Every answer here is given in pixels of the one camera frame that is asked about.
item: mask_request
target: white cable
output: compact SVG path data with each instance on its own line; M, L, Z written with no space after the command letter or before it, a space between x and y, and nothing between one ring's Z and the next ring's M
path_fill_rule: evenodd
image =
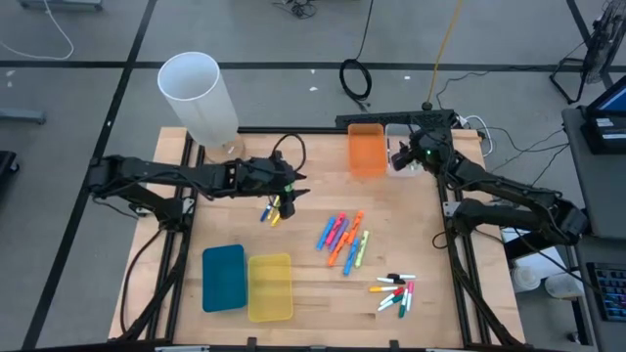
M2 40L0 40L0 45L2 45L5 49L7 49L8 51L26 57L26 58L31 58L31 59L41 59L41 60L58 60L58 61L62 61L62 60L67 60L69 59L69 57L74 53L74 45L71 42L71 40L69 40L69 37L67 36L67 34L61 29L61 26L57 23L57 20L55 20L54 16L52 16L52 11L50 11L50 7L48 7L48 0L43 0L44 5L46 6L46 13L48 14L48 16L50 16L50 20L52 20L52 23L55 24L55 26L57 27L57 29L59 30L59 32L63 35L63 37L66 39L67 43L69 44L69 53L67 55L65 55L62 58L56 58L56 57L47 57L47 56L37 56L37 55L30 55L27 53L23 53L21 51L17 51L11 47L9 47L7 44L5 44Z
M493 152L493 141L491 140L491 133L489 133L489 128L487 128L487 124L478 115L466 116L465 121L469 120L470 118L477 119L480 123L482 123L482 126L485 128L485 132L487 133L487 140L489 141L489 152L487 152L487 154L483 154L482 156L485 157L490 155Z

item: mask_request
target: yellow cable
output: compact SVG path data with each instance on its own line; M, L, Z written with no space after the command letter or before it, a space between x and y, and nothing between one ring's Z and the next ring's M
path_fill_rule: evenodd
M457 19L459 18L459 14L461 13L461 5L463 5L463 0L459 0L457 2L457 7L454 9L454 15L452 16L452 20L450 21L450 25L448 25L448 30L446 30L446 35L443 37L443 41L441 42L441 46L439 47L439 54L437 54L437 60L434 62L434 70L432 71L432 80L430 81L430 89L428 89L428 99L427 102L430 103L430 98L432 97L432 91L434 90L434 82L437 80L437 69L439 68L439 61L443 56L443 49L446 47L446 43L448 43L448 38L450 37L450 33L454 28Z

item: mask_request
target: pink marker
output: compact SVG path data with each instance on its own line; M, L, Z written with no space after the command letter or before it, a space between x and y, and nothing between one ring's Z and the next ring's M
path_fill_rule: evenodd
M407 312L411 311L411 300L413 299L413 282L409 282L409 297L407 298Z
M343 219L345 219L345 213L344 212L340 212L339 216L335 220L335 225L333 226L333 229L329 233L329 236L326 237L326 245L327 246L330 246L331 243L333 243L333 239L335 238L335 236L343 235L343 233L341 233L341 234L337 233L339 231L339 228L341 227L341 223L343 222Z

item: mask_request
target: monitor screen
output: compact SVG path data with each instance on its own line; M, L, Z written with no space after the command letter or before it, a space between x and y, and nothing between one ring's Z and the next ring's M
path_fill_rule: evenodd
M600 103L599 110L626 111L626 87L613 93L608 99Z

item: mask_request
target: coiled black cable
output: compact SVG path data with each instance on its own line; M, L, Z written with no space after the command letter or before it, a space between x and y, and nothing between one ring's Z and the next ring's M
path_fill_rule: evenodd
M368 36L368 28L370 27L370 17L372 16L373 6L374 6L374 0L370 2L370 11L368 12L368 19L365 23L365 31L363 32L363 40L361 41L361 49L359 49L359 54L354 59L348 59L344 61L343 63L341 63L341 66L339 67L339 80L341 81L341 88L343 88L343 90L345 91L345 94L347 94L347 96L350 97L350 99L352 99L354 103L356 103L359 106L359 109L365 112L367 112L367 109L365 107L369 107L370 104L363 103L363 102L366 99L368 99L368 97L370 96L370 93L372 93L372 76L370 75L370 72L365 68L365 66L359 63L359 58L361 57L361 53L363 53L363 46L365 45L365 38ZM361 71L361 73L363 73L363 77L365 78L365 82L367 84L365 93L363 94L354 93L354 91L352 91L348 87L347 83L345 82L345 76L344 76L345 69L348 66L356 66Z

